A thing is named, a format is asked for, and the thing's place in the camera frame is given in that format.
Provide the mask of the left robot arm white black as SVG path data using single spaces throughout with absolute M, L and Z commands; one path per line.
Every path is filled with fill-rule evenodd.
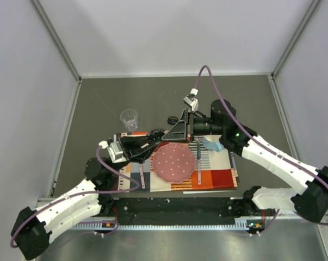
M 111 195 L 118 177 L 134 186 L 141 186 L 134 178 L 120 173 L 130 163 L 143 163 L 162 143 L 163 130 L 153 130 L 141 136 L 122 136 L 101 141 L 96 157 L 85 165 L 85 178 L 68 192 L 42 207 L 26 207 L 17 216 L 11 231 L 10 246 L 18 248 L 26 260 L 44 253 L 49 245 L 74 225 L 95 215 L 112 212 Z

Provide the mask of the black earbud charging case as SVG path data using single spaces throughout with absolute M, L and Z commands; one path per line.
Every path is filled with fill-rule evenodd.
M 178 121 L 179 121 L 179 119 L 174 116 L 169 116 L 167 119 L 167 123 L 170 125 L 175 125 Z

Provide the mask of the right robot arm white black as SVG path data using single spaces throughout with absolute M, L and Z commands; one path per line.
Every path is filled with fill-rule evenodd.
M 246 191 L 243 207 L 248 214 L 256 215 L 262 209 L 282 209 L 321 223 L 328 211 L 327 166 L 318 169 L 275 148 L 254 130 L 239 123 L 236 110 L 227 100 L 213 101 L 209 117 L 185 109 L 162 141 L 189 142 L 196 135 L 208 134 L 219 135 L 225 149 L 262 166 L 289 185 L 282 189 L 254 186 Z

